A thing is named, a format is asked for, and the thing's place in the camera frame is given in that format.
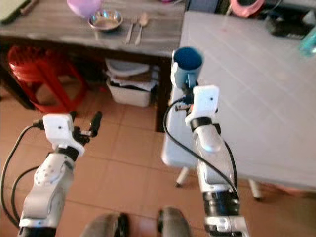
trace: gray tabletop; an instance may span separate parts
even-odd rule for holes
[[[199,84],[220,88],[217,120],[240,175],[316,187],[316,57],[300,41],[271,36],[258,20],[187,12],[181,46],[204,53]],[[172,100],[182,96],[173,88]],[[171,111],[170,133],[192,148],[185,112]],[[194,158],[165,140],[164,160],[193,167]]]
[[[0,26],[0,36],[75,43],[153,56],[171,57],[180,43],[184,4],[162,4],[158,0],[103,0],[103,8],[122,13],[124,21],[115,31],[93,30],[87,20],[76,16],[66,0],[40,0],[27,16],[20,16]],[[135,46],[139,27],[134,27],[131,44],[125,45],[131,17],[147,12],[150,21],[143,30],[142,41]]]

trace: pink object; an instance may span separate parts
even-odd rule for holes
[[[252,5],[242,6],[238,0],[231,0],[232,10],[237,16],[248,17],[256,13],[263,5],[264,0],[256,0]]]
[[[78,16],[88,18],[101,7],[101,0],[67,0],[68,7]]]

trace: white storage box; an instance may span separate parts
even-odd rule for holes
[[[141,91],[111,86],[110,78],[107,79],[107,86],[111,91],[114,101],[117,103],[141,107],[146,107],[150,103],[151,93],[149,91]]]

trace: purple bowl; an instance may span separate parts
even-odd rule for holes
[[[68,7],[78,16],[88,18],[101,7],[101,0],[67,0]]]

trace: white tabletop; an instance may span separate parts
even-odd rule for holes
[[[220,88],[217,119],[244,177],[316,187],[316,57],[305,58],[299,41],[271,36],[263,21],[187,12],[181,46],[205,56],[199,84]],[[171,99],[182,95],[172,89]],[[171,111],[171,134],[193,148],[185,112]],[[168,138],[164,161],[194,159]]]

